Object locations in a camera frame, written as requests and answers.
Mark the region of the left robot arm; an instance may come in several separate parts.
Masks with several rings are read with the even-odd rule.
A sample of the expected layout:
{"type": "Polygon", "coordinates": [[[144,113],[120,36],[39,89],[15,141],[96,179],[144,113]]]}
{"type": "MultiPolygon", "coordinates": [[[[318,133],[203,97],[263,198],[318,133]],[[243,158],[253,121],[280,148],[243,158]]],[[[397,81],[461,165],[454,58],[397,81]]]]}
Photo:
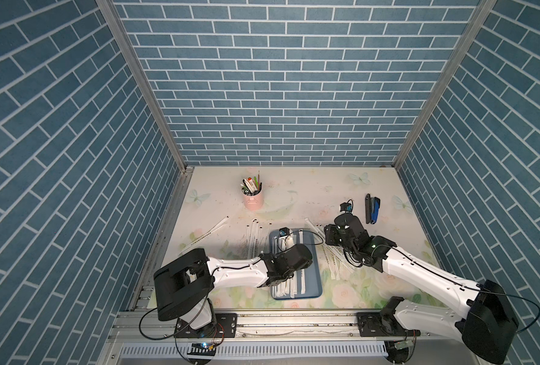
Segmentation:
{"type": "Polygon", "coordinates": [[[215,288],[274,287],[312,263],[311,251],[302,244],[243,260],[216,259],[203,248],[193,249],[154,273],[157,318],[181,319],[199,330],[214,321],[209,294],[215,288]]]}

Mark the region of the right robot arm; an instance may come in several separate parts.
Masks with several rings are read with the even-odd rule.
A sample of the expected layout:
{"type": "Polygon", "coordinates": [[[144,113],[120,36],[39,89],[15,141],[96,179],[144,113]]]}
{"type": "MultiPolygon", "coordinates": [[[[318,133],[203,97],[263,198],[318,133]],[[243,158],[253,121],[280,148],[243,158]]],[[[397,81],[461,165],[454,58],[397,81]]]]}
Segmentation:
{"type": "Polygon", "coordinates": [[[351,213],[336,217],[325,226],[324,234],[326,244],[342,248],[352,264],[402,279],[442,302],[443,307],[432,307],[403,297],[390,298],[380,311],[387,333],[430,332],[462,342],[489,363],[504,363],[519,319],[499,284],[451,275],[385,237],[371,236],[351,213]]]}

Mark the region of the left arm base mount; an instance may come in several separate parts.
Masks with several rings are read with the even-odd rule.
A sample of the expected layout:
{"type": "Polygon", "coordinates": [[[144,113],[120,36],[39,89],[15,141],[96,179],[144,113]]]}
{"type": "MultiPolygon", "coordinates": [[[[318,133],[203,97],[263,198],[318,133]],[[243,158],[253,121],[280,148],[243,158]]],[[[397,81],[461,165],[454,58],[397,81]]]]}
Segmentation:
{"type": "Polygon", "coordinates": [[[232,339],[236,334],[237,314],[236,313],[215,313],[214,320],[208,325],[199,329],[194,329],[182,319],[176,327],[175,337],[178,339],[205,339],[215,337],[217,340],[222,337],[232,339]]]}

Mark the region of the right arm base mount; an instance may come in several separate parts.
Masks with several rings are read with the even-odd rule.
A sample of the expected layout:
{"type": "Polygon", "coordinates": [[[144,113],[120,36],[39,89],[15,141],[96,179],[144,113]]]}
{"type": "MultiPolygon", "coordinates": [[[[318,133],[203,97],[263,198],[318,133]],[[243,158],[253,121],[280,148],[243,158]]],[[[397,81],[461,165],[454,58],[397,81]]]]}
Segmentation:
{"type": "Polygon", "coordinates": [[[381,316],[376,312],[360,312],[356,314],[358,330],[361,337],[419,337],[419,330],[403,328],[393,316],[381,316]]]}

